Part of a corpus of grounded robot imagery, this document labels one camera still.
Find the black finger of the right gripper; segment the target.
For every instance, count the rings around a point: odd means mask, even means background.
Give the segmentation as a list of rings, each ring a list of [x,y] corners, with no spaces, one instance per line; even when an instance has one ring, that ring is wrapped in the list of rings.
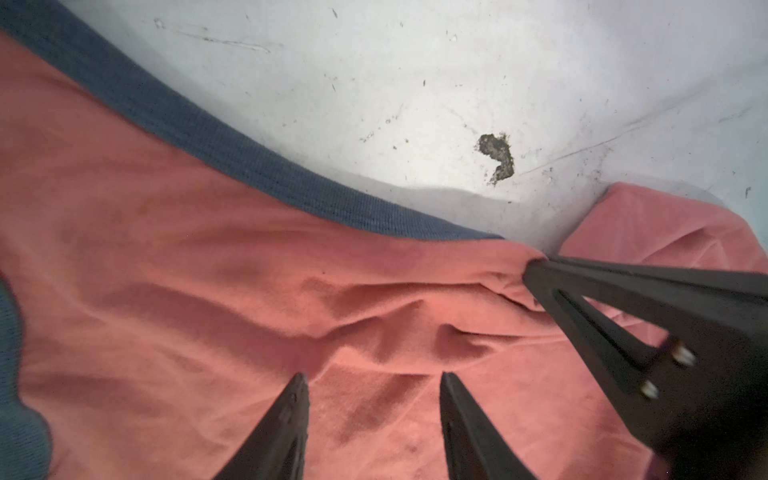
[[[654,479],[767,475],[767,278],[556,257],[523,281],[588,367]]]

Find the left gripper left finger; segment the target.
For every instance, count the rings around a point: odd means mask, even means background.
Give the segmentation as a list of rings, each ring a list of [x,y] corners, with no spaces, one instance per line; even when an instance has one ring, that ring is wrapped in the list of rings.
[[[301,480],[309,424],[309,387],[296,373],[215,480]]]

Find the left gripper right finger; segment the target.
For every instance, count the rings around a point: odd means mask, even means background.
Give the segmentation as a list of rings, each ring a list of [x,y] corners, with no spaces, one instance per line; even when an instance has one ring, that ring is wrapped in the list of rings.
[[[439,397],[450,479],[536,479],[456,374],[442,374]]]

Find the red tank top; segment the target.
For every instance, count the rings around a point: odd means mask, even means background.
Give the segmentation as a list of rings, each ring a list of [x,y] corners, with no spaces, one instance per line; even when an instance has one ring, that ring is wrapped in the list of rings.
[[[1,475],[443,479],[455,371],[542,479],[640,479],[522,282],[767,268],[763,1],[5,1]]]

